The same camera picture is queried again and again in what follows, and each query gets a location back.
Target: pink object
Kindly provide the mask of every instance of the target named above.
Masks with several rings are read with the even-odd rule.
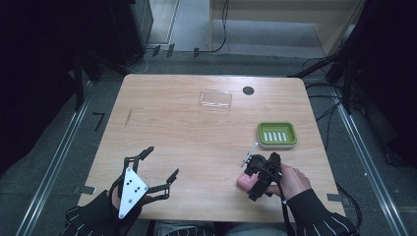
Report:
[[[250,191],[254,185],[258,182],[258,173],[249,176],[245,173],[241,174],[236,181],[236,185],[239,186],[245,192]]]

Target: power cord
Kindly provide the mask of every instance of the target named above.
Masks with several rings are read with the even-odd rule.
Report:
[[[356,229],[359,230],[359,227],[362,224],[362,210],[359,207],[358,203],[356,202],[355,199],[353,199],[352,196],[350,196],[337,182],[335,183],[337,190],[340,191],[343,195],[345,195],[349,201],[353,204],[353,207],[355,207],[355,211],[356,211]]]

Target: black sleeve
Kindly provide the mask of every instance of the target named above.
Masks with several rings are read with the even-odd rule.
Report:
[[[297,224],[297,235],[359,235],[349,219],[328,211],[312,189],[287,204]]]
[[[60,235],[126,235],[138,216],[140,206],[120,220],[118,210],[110,205],[107,191],[103,191],[86,206],[76,206],[66,213],[65,229]]]

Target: person's arm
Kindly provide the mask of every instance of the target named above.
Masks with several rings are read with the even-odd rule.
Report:
[[[103,191],[86,206],[76,206],[66,212],[65,229],[60,235],[125,235],[138,216],[142,207],[134,207],[120,220],[117,217],[120,199],[118,188],[112,194],[112,204],[108,192]]]
[[[297,224],[297,235],[359,235],[349,219],[326,209],[304,173],[284,164],[281,172],[280,185]],[[268,192],[280,195],[276,186],[269,186]]]

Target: wooden table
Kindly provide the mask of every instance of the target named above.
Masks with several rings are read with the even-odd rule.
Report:
[[[246,95],[243,87],[255,93]],[[205,109],[203,89],[232,93],[230,109]],[[235,182],[257,141],[257,125],[289,121],[298,137],[282,162],[300,168],[330,211],[344,214],[304,84],[299,79],[228,76],[129,75],[124,79],[87,180],[100,193],[121,173],[125,156],[154,146],[139,175],[155,186],[179,168],[171,197],[144,207],[140,218],[283,221],[276,197],[252,202]],[[255,153],[269,157],[271,150]],[[80,206],[94,196],[82,195]]]
[[[209,46],[213,20],[221,20],[225,0],[209,0]],[[325,55],[338,47],[357,23],[365,0],[232,0],[228,20],[312,24]]]

